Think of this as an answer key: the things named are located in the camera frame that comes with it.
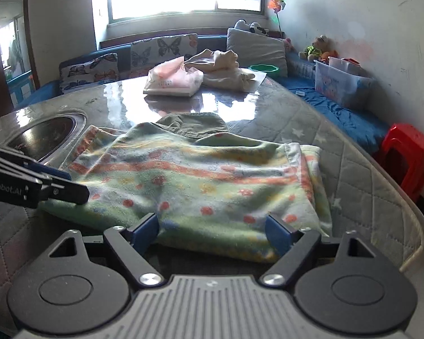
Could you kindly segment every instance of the folded garment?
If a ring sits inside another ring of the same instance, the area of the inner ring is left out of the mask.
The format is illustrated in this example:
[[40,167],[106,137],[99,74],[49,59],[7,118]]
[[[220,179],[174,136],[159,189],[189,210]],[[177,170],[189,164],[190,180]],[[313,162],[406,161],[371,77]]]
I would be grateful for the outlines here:
[[153,123],[127,133],[89,127],[61,166],[88,186],[88,203],[47,201],[42,208],[98,230],[157,212],[161,244],[273,262],[268,213],[294,228],[331,233],[319,152],[228,132],[195,139]]
[[195,68],[204,73],[203,85],[221,89],[244,91],[253,73],[239,69],[238,56],[234,51],[215,51],[205,49],[184,63],[186,69]]

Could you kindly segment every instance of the gray quilted tablecloth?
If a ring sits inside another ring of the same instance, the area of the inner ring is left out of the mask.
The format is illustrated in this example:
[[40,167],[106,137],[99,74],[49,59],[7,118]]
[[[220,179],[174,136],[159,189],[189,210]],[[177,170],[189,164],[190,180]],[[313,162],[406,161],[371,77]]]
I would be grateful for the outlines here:
[[[228,123],[250,138],[312,144],[323,149],[321,172],[330,201],[333,235],[357,230],[402,271],[424,262],[424,216],[360,147],[307,103],[267,79],[253,120]],[[6,305],[14,277],[65,230],[53,216],[0,203],[0,330],[15,327]]]

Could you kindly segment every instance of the beige cloth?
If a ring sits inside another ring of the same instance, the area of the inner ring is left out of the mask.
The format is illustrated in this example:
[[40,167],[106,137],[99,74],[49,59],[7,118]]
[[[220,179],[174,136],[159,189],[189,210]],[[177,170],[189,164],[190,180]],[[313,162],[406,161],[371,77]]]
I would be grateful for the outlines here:
[[204,73],[203,85],[221,89],[245,90],[254,74],[239,69],[238,56],[234,51],[205,49],[185,62],[185,69],[195,68]]

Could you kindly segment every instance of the plastic storage bin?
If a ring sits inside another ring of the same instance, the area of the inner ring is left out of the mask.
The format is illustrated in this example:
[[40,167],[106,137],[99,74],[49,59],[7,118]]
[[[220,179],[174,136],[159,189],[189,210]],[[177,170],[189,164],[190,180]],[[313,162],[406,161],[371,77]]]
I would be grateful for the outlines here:
[[363,109],[371,93],[373,79],[368,78],[364,69],[357,65],[339,65],[356,75],[316,61],[315,90],[342,107]]

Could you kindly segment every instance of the blue sheet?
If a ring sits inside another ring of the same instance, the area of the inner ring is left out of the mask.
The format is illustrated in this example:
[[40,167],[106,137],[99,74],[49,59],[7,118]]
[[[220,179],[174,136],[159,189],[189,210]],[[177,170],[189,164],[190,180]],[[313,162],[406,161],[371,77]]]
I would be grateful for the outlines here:
[[305,92],[307,101],[318,112],[333,122],[342,132],[351,137],[369,154],[378,151],[389,126],[367,110],[355,111],[339,104],[314,90],[314,80],[299,77],[277,78],[281,85],[295,94],[296,90]]

